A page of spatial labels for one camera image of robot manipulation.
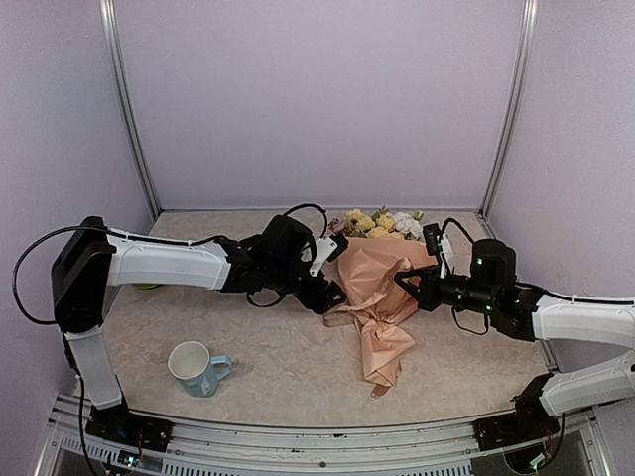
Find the pink beige wrapping paper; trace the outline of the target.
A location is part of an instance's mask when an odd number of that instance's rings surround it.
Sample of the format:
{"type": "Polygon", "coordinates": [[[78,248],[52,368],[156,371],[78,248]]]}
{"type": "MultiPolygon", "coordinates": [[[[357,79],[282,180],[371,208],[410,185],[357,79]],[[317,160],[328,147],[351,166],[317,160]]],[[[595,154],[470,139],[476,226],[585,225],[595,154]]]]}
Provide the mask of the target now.
{"type": "Polygon", "coordinates": [[[436,263],[420,241],[397,238],[351,238],[336,260],[347,305],[360,338],[363,378],[385,390],[396,385],[402,355],[415,340],[400,327],[418,304],[395,282],[399,272],[436,263]]]}

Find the white fake rose stem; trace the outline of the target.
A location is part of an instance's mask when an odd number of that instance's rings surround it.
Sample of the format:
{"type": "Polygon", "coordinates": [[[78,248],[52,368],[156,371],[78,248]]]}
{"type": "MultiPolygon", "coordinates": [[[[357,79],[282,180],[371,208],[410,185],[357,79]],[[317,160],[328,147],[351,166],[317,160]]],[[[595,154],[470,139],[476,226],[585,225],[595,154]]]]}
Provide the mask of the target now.
{"type": "Polygon", "coordinates": [[[413,213],[399,211],[391,214],[395,227],[394,231],[411,241],[423,240],[422,220],[424,212],[416,210],[413,213]]]}

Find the beige ribbon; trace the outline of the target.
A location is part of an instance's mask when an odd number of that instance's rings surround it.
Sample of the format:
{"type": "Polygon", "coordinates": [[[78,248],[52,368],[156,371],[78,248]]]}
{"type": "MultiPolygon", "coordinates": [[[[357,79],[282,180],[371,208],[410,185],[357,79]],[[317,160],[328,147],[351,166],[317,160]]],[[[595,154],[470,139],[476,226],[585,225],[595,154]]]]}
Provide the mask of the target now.
{"type": "Polygon", "coordinates": [[[397,272],[413,269],[408,258],[390,261],[352,260],[339,267],[348,301],[323,319],[327,327],[351,324],[360,343],[363,379],[379,399],[396,386],[401,357],[415,340],[401,328],[417,309],[414,300],[395,281],[397,272]]]}

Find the pink fake rose stem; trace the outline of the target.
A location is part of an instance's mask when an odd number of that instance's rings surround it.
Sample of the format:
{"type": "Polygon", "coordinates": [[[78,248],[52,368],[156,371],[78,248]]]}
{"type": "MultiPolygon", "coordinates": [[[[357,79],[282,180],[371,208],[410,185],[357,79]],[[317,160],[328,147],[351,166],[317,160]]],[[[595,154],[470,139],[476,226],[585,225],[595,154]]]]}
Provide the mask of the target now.
{"type": "Polygon", "coordinates": [[[346,220],[343,218],[335,217],[328,223],[328,230],[330,234],[338,235],[342,234],[346,229],[346,220]]]}

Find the yellow fake flower stem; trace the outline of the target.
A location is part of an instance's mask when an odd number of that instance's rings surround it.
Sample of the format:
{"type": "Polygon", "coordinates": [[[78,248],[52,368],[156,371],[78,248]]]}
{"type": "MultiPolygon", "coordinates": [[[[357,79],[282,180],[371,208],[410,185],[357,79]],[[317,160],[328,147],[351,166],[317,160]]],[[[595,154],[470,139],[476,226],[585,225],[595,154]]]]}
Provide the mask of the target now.
{"type": "Polygon", "coordinates": [[[405,238],[405,235],[397,230],[396,222],[388,215],[388,211],[382,210],[373,214],[367,214],[360,209],[348,211],[345,215],[343,233],[353,238],[405,238]]]}

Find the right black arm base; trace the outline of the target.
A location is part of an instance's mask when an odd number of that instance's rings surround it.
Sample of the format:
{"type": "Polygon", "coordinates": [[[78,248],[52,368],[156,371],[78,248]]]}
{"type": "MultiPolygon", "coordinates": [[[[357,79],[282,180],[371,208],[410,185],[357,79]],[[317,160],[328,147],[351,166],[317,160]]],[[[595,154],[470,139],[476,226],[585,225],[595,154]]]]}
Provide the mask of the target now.
{"type": "Polygon", "coordinates": [[[512,446],[558,433],[561,424],[549,416],[537,397],[518,398],[511,413],[479,418],[473,423],[480,451],[512,446]]]}

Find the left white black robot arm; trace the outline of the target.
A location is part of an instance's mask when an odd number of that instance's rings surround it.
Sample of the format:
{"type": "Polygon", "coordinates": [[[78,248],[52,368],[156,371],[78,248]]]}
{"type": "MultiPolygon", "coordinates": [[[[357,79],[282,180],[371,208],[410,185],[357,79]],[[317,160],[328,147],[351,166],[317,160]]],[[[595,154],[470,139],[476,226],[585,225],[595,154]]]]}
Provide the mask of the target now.
{"type": "Polygon", "coordinates": [[[169,285],[247,297],[272,291],[295,297],[306,309],[325,314],[346,300],[322,266],[348,247],[340,235],[317,238],[289,215],[276,215],[265,230],[236,241],[224,236],[199,241],[137,236],[87,217],[54,261],[54,317],[71,361],[84,382],[101,426],[120,441],[139,430],[124,397],[101,335],[109,287],[169,285]]]}

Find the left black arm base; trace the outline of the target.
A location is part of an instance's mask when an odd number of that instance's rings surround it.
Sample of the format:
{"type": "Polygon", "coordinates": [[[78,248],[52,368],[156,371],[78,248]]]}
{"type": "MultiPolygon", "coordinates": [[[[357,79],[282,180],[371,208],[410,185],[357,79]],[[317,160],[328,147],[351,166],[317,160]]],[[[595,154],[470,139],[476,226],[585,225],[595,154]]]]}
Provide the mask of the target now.
{"type": "Polygon", "coordinates": [[[163,418],[130,414],[120,420],[98,419],[91,416],[85,431],[103,440],[165,453],[170,442],[173,424],[163,418]]]}

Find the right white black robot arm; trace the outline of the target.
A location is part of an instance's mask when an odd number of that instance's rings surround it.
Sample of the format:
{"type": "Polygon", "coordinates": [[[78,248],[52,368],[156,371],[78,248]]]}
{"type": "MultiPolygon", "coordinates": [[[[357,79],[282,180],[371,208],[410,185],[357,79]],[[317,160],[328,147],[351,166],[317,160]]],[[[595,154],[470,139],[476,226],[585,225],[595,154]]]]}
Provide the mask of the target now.
{"type": "Polygon", "coordinates": [[[470,273],[451,273],[443,262],[402,271],[396,283],[420,309],[441,305],[471,311],[516,340],[576,340],[625,348],[619,357],[568,373],[532,381],[516,400],[507,429],[519,440],[531,438],[547,416],[605,404],[634,395],[634,302],[558,296],[516,279],[515,251],[495,239],[473,243],[470,273]]]}

